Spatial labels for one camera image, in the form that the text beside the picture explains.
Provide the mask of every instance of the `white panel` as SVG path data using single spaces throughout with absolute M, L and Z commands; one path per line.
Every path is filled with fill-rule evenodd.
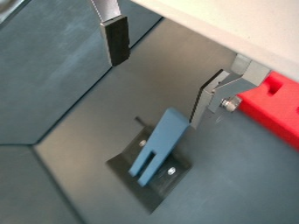
M 298 0 L 132 0 L 299 81 Z

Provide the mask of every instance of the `blue plastic tab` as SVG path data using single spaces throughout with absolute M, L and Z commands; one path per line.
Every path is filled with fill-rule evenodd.
M 140 186 L 144 186 L 155 175 L 156 170 L 172 152 L 173 146 L 177 144 L 188 126 L 188 119 L 173 108 L 168 108 L 128 171 L 129 174 L 135 176 L 140 172 L 149 155 L 152 153 L 155 154 L 153 159 L 137 180 Z

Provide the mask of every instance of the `silver bolt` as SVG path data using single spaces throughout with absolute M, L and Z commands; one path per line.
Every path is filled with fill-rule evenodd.
M 139 143 L 139 146 L 140 146 L 140 147 L 144 147 L 144 146 L 145 146 L 145 140 L 143 140 L 143 141 Z
M 228 112 L 233 112 L 236 110 L 236 108 L 239 107 L 241 100 L 240 98 L 237 98 L 236 96 L 233 96 L 229 99 L 224 99 L 221 101 L 220 106 L 228 111 Z
M 168 175 L 173 175 L 175 174 L 175 168 L 172 167 L 169 170 L 168 170 Z

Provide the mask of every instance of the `gray floor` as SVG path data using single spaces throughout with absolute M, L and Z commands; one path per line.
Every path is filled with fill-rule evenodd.
M 0 146 L 0 223 L 81 224 L 27 146 Z
M 241 113 L 205 114 L 181 152 L 193 167 L 153 214 L 105 166 L 176 107 L 189 116 L 203 82 L 235 53 L 164 20 L 35 149 L 87 223 L 299 223 L 299 154 Z

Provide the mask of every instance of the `black metal plate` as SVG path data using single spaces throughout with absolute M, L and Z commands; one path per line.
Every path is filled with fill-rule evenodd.
M 141 187 L 136 182 L 140 176 L 132 177 L 128 170 L 141 150 L 139 143 L 147 140 L 149 136 L 151 130 L 143 129 L 124 151 L 107 161 L 107 165 L 151 213 L 161 204 L 164 198 L 192 166 L 179 153 L 172 153 L 165 159 L 148 185 Z M 175 173 L 172 175 L 168 174 L 171 168 L 175 168 Z
M 107 42 L 111 66 L 121 64 L 129 57 L 129 38 L 127 17 L 119 16 L 100 24 L 101 35 Z

